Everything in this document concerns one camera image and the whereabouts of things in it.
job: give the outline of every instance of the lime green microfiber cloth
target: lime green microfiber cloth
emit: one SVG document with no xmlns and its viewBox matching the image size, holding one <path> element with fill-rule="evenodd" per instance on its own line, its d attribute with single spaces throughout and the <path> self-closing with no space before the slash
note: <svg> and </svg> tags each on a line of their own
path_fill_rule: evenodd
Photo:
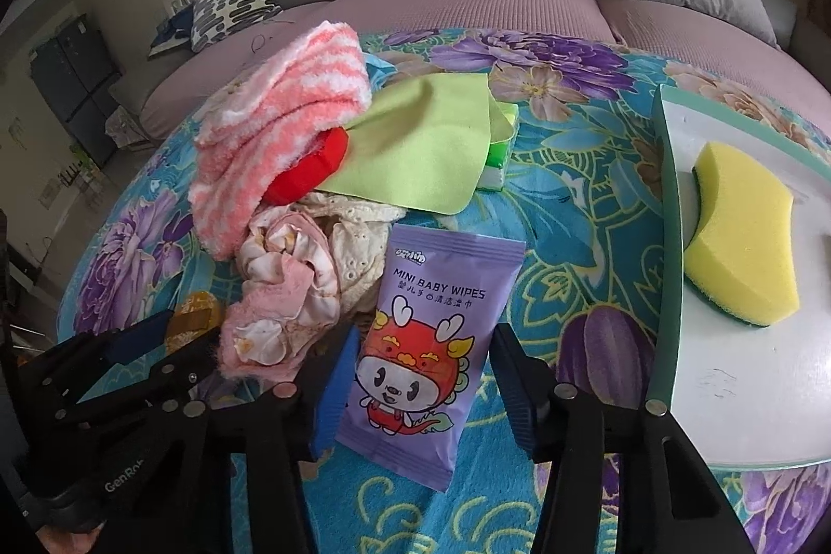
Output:
<svg viewBox="0 0 831 554">
<path fill-rule="evenodd" d="M 492 136 L 506 139 L 510 128 L 487 74 L 408 78 L 376 92 L 346 125 L 346 157 L 319 189 L 456 214 L 471 201 Z"/>
</svg>

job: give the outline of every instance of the floral bedspread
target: floral bedspread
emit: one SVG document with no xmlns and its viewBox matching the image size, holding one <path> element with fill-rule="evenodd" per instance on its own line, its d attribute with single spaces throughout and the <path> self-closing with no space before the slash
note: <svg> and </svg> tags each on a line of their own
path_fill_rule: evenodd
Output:
<svg viewBox="0 0 831 554">
<path fill-rule="evenodd" d="M 396 78 L 489 73 L 496 99 L 520 103 L 521 127 L 501 193 L 476 193 L 452 217 L 406 221 L 526 240 L 529 254 L 505 314 L 527 352 L 609 403 L 637 407 L 647 386 L 661 306 L 660 161 L 651 102 L 659 84 L 699 92 L 831 158 L 831 141 L 799 115 L 744 87 L 655 55 L 550 34 L 433 30 L 371 34 L 364 49 L 396 63 Z M 192 231 L 191 117 L 125 190 L 90 243 L 61 305 L 62 339 L 128 326 L 194 290 L 240 296 L 230 263 Z M 97 388 L 140 378 L 151 355 Z M 250 551 L 244 466 L 232 486 L 234 541 Z M 607 461 L 598 551 L 615 548 L 618 470 Z M 527 552 L 547 482 L 514 445 L 493 374 L 485 376 L 446 494 L 336 446 L 304 469 L 320 551 L 361 554 Z M 756 550 L 789 554 L 831 500 L 831 464 L 718 472 Z"/>
</svg>

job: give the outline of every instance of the patterned throw pillow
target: patterned throw pillow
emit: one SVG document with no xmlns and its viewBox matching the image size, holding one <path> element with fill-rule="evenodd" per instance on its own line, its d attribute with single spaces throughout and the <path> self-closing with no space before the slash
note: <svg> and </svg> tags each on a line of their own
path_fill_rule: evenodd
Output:
<svg viewBox="0 0 831 554">
<path fill-rule="evenodd" d="M 196 0 L 190 48 L 198 53 L 280 12 L 277 0 Z"/>
</svg>

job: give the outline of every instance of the crumpled clothing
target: crumpled clothing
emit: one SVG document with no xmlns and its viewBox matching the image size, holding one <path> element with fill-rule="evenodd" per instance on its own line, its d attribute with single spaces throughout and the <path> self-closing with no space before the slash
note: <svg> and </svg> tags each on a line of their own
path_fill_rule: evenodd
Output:
<svg viewBox="0 0 831 554">
<path fill-rule="evenodd" d="M 390 223 L 403 218 L 406 209 L 320 191 L 312 191 L 293 207 L 327 226 L 324 230 L 329 233 L 329 249 L 338 272 L 342 315 L 372 310 L 384 272 Z"/>
<path fill-rule="evenodd" d="M 188 199 L 199 242 L 218 261 L 234 255 L 274 178 L 309 152 L 320 132 L 366 111 L 371 90 L 357 34 L 322 22 L 212 94 Z"/>
<path fill-rule="evenodd" d="M 338 322 L 338 275 L 326 236 L 307 215 L 267 207 L 248 223 L 237 253 L 243 299 L 227 309 L 219 343 L 226 378 L 283 382 Z"/>
</svg>

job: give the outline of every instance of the cream crumpled cloth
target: cream crumpled cloth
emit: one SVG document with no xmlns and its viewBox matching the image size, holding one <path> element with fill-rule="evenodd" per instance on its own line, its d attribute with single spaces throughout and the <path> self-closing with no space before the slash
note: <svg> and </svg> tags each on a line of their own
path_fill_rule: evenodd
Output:
<svg viewBox="0 0 831 554">
<path fill-rule="evenodd" d="M 314 218 L 327 233 L 338 272 L 341 315 L 373 310 L 390 223 L 403 218 L 406 209 L 321 191 L 302 197 L 293 208 Z"/>
</svg>

